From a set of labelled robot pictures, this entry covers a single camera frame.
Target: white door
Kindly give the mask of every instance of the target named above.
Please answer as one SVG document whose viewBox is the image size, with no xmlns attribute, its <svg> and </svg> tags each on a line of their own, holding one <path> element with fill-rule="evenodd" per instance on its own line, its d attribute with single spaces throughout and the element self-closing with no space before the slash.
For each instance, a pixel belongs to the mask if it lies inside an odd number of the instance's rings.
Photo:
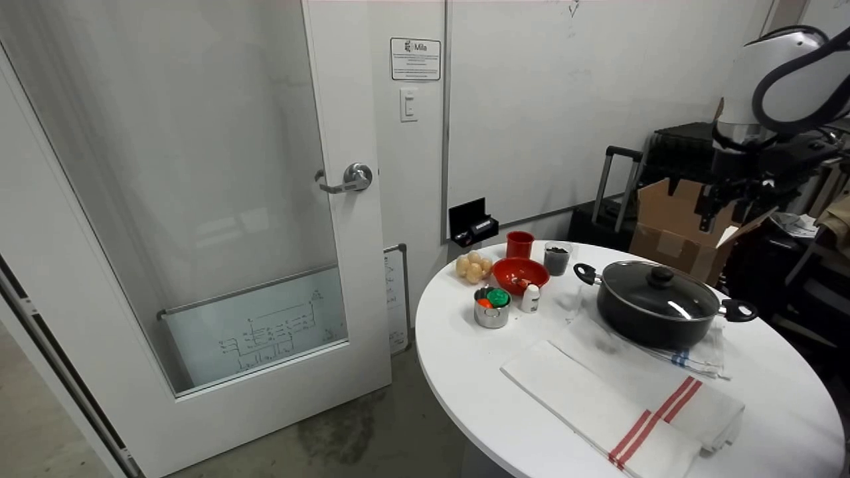
<svg viewBox="0 0 850 478">
<path fill-rule="evenodd" d="M 7 0 L 0 40 L 3 273 L 145 476 L 390 379 L 367 2 Z"/>
</svg>

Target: black pot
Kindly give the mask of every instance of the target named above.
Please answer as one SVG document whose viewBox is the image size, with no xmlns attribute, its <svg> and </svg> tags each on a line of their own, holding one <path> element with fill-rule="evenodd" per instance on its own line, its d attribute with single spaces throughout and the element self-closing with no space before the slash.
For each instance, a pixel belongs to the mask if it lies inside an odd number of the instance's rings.
<svg viewBox="0 0 850 478">
<path fill-rule="evenodd" d="M 611 262 L 599 278 L 586 262 L 577 262 L 573 271 L 585 283 L 599 281 L 603 318 L 623 336 L 650 348 L 691 348 L 710 331 L 716 312 L 730 320 L 756 315 L 739 299 L 720 304 L 706 283 L 650 262 Z"/>
</svg>

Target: pot lid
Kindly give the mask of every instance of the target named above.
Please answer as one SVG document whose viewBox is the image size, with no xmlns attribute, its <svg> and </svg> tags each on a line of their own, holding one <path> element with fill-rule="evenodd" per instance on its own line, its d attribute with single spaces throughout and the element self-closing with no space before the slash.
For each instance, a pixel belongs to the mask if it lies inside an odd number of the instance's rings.
<svg viewBox="0 0 850 478">
<path fill-rule="evenodd" d="M 650 262 L 611 262 L 603 271 L 603 287 L 623 304 L 678 320 L 704 320 L 720 308 L 702 281 Z"/>
</svg>

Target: sign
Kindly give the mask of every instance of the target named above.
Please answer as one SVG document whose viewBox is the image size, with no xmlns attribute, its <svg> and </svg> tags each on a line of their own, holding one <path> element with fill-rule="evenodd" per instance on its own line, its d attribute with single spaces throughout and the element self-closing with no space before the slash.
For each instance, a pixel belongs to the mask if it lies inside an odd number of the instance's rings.
<svg viewBox="0 0 850 478">
<path fill-rule="evenodd" d="M 440 42 L 416 36 L 390 40 L 392 83 L 437 83 L 440 80 Z"/>
</svg>

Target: door handle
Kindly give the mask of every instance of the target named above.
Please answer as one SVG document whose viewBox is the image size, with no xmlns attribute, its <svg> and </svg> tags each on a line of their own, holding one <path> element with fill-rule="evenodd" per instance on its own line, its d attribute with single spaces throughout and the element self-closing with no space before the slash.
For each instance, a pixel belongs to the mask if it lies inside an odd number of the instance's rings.
<svg viewBox="0 0 850 478">
<path fill-rule="evenodd" d="M 327 194 L 343 194 L 343 190 L 346 190 L 346 194 L 347 194 L 347 190 L 360 194 L 360 190 L 367 190 L 367 188 L 372 186 L 372 168 L 367 168 L 367 164 L 347 164 L 346 172 L 343 172 L 343 182 L 338 182 L 338 186 L 330 186 L 330 182 L 327 182 L 325 169 L 317 169 L 313 181 L 317 181 L 317 186 L 318 186 L 322 190 L 327 190 Z"/>
</svg>

